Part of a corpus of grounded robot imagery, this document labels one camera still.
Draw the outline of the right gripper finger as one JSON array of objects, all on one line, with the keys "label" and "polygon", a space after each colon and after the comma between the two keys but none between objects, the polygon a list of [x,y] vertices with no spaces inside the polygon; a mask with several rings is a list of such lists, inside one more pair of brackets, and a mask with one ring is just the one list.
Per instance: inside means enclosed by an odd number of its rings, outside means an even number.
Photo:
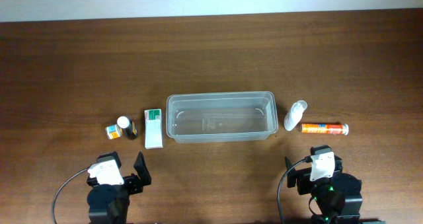
[{"label": "right gripper finger", "polygon": [[328,145],[320,145],[310,148],[311,156],[313,155],[322,155],[325,153],[330,153],[332,149]]},{"label": "right gripper finger", "polygon": [[287,187],[293,188],[296,186],[296,169],[295,164],[292,163],[288,157],[285,157],[285,164],[287,168],[286,181]]}]

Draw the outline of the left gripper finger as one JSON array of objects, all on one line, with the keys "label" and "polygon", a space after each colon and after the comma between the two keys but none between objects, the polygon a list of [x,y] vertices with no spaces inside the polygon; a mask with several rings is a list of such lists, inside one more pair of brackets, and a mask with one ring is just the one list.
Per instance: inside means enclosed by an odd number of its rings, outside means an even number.
[{"label": "left gripper finger", "polygon": [[134,163],[134,168],[137,172],[137,175],[141,181],[142,186],[148,186],[151,184],[151,175],[145,164],[145,159],[143,153],[140,151],[137,155],[137,158]]},{"label": "left gripper finger", "polygon": [[116,165],[117,165],[118,168],[120,168],[122,166],[120,158],[119,158],[118,153],[116,151],[100,155],[96,159],[96,162],[101,163],[101,162],[109,161],[109,160],[112,160],[112,159],[116,161]]}]

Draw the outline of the dark bottle white cap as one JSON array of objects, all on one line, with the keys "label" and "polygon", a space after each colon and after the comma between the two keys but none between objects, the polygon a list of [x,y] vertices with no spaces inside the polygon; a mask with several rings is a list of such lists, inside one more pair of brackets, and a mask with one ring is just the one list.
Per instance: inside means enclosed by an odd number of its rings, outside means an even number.
[{"label": "dark bottle white cap", "polygon": [[137,138],[137,128],[135,123],[126,116],[120,116],[117,119],[117,125],[122,130],[122,133],[130,140]]}]

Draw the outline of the orange tablet tube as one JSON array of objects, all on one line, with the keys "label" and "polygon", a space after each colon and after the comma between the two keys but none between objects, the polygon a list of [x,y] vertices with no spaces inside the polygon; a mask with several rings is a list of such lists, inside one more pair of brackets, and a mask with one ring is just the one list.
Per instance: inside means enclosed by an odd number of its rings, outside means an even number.
[{"label": "orange tablet tube", "polygon": [[323,133],[333,135],[348,135],[347,124],[301,124],[302,133]]}]

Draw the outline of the white green medicine box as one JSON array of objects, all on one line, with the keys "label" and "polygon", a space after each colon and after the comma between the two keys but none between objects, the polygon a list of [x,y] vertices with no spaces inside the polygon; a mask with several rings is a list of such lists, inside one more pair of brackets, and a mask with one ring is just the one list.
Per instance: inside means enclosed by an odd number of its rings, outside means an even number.
[{"label": "white green medicine box", "polygon": [[161,109],[144,111],[145,115],[145,148],[163,147],[162,112]]}]

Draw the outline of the white spray bottle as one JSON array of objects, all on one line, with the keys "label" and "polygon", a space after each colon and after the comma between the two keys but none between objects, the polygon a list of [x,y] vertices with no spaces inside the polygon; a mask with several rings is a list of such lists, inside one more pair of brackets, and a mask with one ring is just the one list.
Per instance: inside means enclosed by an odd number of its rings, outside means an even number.
[{"label": "white spray bottle", "polygon": [[302,119],[304,111],[307,109],[308,104],[304,100],[295,102],[284,118],[284,128],[291,131]]}]

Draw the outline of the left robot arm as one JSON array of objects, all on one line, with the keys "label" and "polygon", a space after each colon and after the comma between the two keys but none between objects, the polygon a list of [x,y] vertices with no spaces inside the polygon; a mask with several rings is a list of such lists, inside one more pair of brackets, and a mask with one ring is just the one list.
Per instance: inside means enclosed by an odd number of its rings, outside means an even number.
[{"label": "left robot arm", "polygon": [[87,184],[92,188],[87,196],[91,223],[119,224],[127,222],[130,196],[143,192],[151,184],[151,175],[143,153],[138,153],[129,176],[120,174],[122,166],[117,152],[101,155],[88,168]]}]

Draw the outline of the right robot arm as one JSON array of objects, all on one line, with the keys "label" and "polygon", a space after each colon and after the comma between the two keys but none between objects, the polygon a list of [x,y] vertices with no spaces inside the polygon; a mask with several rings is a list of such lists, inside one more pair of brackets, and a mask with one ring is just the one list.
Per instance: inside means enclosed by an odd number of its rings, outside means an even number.
[{"label": "right robot arm", "polygon": [[285,222],[281,202],[284,181],[288,188],[296,188],[300,196],[309,194],[309,201],[317,204],[320,214],[310,209],[312,223],[382,223],[378,219],[360,218],[362,181],[343,172],[342,159],[328,145],[310,148],[310,155],[296,163],[286,157],[285,164],[286,171],[277,189],[278,212],[282,223]]}]

